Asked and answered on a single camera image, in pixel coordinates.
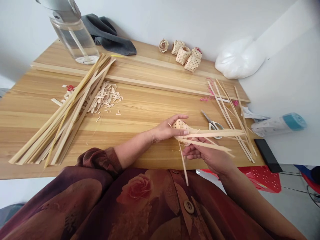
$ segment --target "smartphone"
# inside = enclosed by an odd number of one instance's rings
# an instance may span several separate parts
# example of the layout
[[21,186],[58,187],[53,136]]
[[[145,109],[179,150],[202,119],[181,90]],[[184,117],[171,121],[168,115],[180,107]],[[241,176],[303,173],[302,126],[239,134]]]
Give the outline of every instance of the smartphone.
[[273,155],[271,149],[269,148],[266,140],[255,139],[254,141],[259,149],[259,152],[262,155],[264,162],[269,167],[270,171],[273,173],[282,172],[282,169],[281,169],[277,159]]

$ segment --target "plastic water bottle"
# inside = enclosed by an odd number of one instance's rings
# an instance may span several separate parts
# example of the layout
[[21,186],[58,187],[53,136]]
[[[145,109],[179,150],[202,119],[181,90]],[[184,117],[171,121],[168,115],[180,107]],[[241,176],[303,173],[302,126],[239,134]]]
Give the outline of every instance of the plastic water bottle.
[[79,63],[94,64],[99,52],[74,0],[36,0],[48,12],[51,24],[70,55]]
[[251,128],[258,136],[272,136],[277,134],[301,131],[307,127],[307,123],[297,113],[289,113],[279,118],[270,118],[252,124]]

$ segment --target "scissors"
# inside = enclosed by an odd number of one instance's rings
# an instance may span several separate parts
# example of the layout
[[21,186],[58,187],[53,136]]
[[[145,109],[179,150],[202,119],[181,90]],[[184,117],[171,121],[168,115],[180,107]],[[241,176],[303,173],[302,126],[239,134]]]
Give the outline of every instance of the scissors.
[[208,120],[209,123],[209,130],[222,130],[224,129],[223,126],[220,123],[214,122],[212,121],[207,115],[206,113],[201,110],[201,112],[203,113],[203,115],[206,117],[206,119]]

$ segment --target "white plastic bag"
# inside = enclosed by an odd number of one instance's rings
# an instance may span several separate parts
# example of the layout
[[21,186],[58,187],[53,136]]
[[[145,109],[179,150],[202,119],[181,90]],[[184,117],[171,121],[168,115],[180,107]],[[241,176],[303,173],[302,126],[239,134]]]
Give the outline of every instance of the white plastic bag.
[[253,37],[232,42],[217,57],[215,67],[226,78],[245,78],[254,74],[265,60]]

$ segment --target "bottle cap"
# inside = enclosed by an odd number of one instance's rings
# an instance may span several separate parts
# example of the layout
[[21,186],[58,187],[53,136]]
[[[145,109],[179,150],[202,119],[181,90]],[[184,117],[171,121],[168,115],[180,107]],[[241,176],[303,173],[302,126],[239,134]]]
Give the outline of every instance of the bottle cap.
[[292,131],[300,131],[307,127],[306,121],[297,113],[288,113],[282,118]]

